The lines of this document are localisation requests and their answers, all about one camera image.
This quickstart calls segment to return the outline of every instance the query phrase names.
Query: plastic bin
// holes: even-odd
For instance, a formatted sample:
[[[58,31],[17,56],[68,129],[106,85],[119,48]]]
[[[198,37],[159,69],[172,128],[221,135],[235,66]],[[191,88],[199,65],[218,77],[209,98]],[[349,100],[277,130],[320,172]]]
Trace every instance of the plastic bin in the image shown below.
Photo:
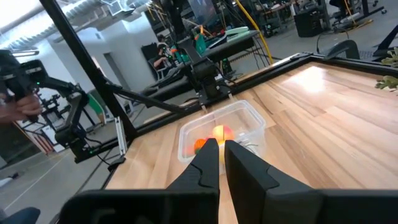
[[[180,130],[178,159],[188,164],[195,157],[194,145],[198,139],[213,138],[213,129],[223,125],[233,132],[233,140],[260,156],[265,151],[264,118],[246,101],[239,100],[184,124]],[[220,174],[225,173],[224,144],[219,141]]]

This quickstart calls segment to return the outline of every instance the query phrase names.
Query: concrete floor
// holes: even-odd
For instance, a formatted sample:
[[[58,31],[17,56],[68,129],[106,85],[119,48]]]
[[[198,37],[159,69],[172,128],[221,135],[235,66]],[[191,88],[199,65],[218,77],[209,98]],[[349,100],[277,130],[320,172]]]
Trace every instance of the concrete floor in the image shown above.
[[[360,29],[349,32],[351,39],[355,40],[360,49],[368,49],[380,41],[398,25],[398,2],[396,0],[383,0],[379,2],[389,11],[382,15],[380,12],[370,17],[372,23]],[[320,39],[320,48],[326,49],[333,44],[345,40],[345,34],[326,35]],[[300,38],[295,28],[267,39],[269,48],[275,57],[284,58],[297,52],[314,52],[317,37]],[[263,67],[259,56],[256,57],[260,67]],[[248,73],[257,70],[256,60],[253,55],[244,57],[232,64],[238,73]],[[176,105],[183,103],[187,98],[195,96],[193,91],[169,100]],[[157,108],[143,108],[137,106],[132,120],[135,126],[141,125],[146,119],[162,112]],[[93,139],[104,141],[116,136],[114,124],[108,124],[90,136]],[[117,158],[118,148],[102,153],[101,157]],[[85,162],[75,164],[73,154],[63,151],[60,154],[45,156],[38,154],[26,161],[0,170],[0,177],[20,172],[22,175],[10,184],[0,189],[0,207],[7,214],[12,214],[24,207],[37,207],[42,213],[37,223],[47,224],[57,214],[72,195],[82,190],[98,189],[102,186],[109,172],[107,166],[97,157]]]

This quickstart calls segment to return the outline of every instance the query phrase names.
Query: wooden table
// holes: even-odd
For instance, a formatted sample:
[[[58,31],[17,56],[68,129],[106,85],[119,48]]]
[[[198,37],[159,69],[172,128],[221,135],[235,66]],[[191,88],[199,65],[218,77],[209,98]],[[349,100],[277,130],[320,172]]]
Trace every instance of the wooden table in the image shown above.
[[[398,96],[375,89],[378,78],[311,62],[234,99],[247,100],[266,120],[261,157],[288,175],[317,189],[396,189]],[[134,140],[107,189],[166,188],[187,166],[177,159],[180,128],[204,114]],[[237,223],[225,175],[220,190],[220,223]]]

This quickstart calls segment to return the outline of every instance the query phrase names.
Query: green object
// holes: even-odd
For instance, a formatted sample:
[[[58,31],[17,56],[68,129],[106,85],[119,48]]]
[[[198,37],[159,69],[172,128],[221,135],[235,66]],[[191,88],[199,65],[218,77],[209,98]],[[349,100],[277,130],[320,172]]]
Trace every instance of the green object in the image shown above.
[[[202,34],[198,34],[197,35],[197,39],[196,39],[196,46],[195,49],[197,50],[197,52],[202,55],[203,53],[205,53],[206,51],[206,41],[205,41],[205,36]],[[171,47],[171,51],[173,52],[176,49],[175,46]],[[178,60],[178,62],[182,63],[182,62],[189,62],[190,58],[188,55],[186,54],[180,54],[180,52],[176,51],[174,53],[175,58]]]
[[[398,88],[398,78],[386,75],[382,80],[378,80],[375,88],[384,89],[388,87],[391,91],[396,91]]]
[[[196,37],[196,50],[200,55],[206,51],[206,41],[203,34],[198,34]]]
[[[100,105],[100,104],[98,103],[98,101],[94,98],[94,96],[91,95],[91,93],[88,94],[88,98],[90,99],[89,102],[88,102],[88,104],[89,104],[89,106],[95,111],[95,113],[96,113],[97,115],[104,114],[104,111],[102,110],[101,105]]]
[[[394,51],[388,51],[387,52],[389,55],[391,55],[391,58],[385,58],[381,60],[381,63],[383,65],[390,65],[392,67],[398,67],[398,47],[394,47]]]

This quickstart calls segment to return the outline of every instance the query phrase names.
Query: black metal frame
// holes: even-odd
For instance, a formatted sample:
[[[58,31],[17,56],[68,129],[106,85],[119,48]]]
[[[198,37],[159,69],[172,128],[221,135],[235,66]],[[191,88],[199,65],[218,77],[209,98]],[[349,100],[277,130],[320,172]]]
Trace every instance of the black metal frame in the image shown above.
[[[103,76],[101,71],[97,69],[81,40],[78,38],[76,32],[73,30],[66,17],[62,13],[62,10],[59,8],[59,5],[55,2],[55,0],[40,0],[44,9],[48,12],[49,16],[53,19],[55,25],[58,30],[64,37],[66,43],[71,48],[73,54],[78,59],[80,65],[83,67],[84,71],[87,73],[90,80],[93,82],[95,88],[100,93],[100,96],[103,98],[104,102],[107,104],[112,114],[117,117],[119,116],[123,122],[123,126],[126,133],[126,139],[129,142],[132,142],[135,138],[142,136],[150,131],[153,131],[157,128],[165,126],[169,123],[172,123],[180,118],[188,116],[196,111],[201,110],[201,106],[197,102],[194,102],[186,107],[179,107],[175,105],[169,105],[167,103],[163,103],[160,101],[153,100],[148,97],[144,97],[138,95],[137,93],[126,91],[120,88],[120,86],[113,85],[108,83],[107,79]],[[380,63],[376,62],[362,62],[360,60],[353,60],[347,58],[332,58],[329,60],[325,60],[322,55],[315,55],[312,53],[302,53],[298,54],[290,60],[280,63],[274,67],[268,68],[262,72],[259,72],[257,75],[253,75],[251,77],[246,78],[245,80],[239,82],[238,85],[231,85],[231,94],[238,94],[242,91],[250,89],[260,83],[266,82],[272,78],[275,78],[283,73],[289,72],[297,67],[305,65],[309,62],[320,62],[328,65],[334,65],[339,67],[350,68],[354,70],[359,70],[363,72],[370,72],[376,75],[390,75],[393,77],[398,76],[398,70],[383,66]],[[135,128],[130,122],[127,114],[123,111],[114,94],[120,94],[128,97],[133,97],[133,100],[143,101],[143,103],[147,102],[150,104],[154,104],[155,106],[168,110],[170,113],[161,116],[149,123],[143,124],[138,128]],[[215,99],[208,100],[204,106],[210,106],[220,101],[223,101],[228,98],[228,94],[221,95]],[[97,155],[98,153],[107,151],[112,149],[118,145],[118,139],[110,139],[105,142],[101,147],[95,149],[95,153],[84,158],[82,160],[88,159]]]

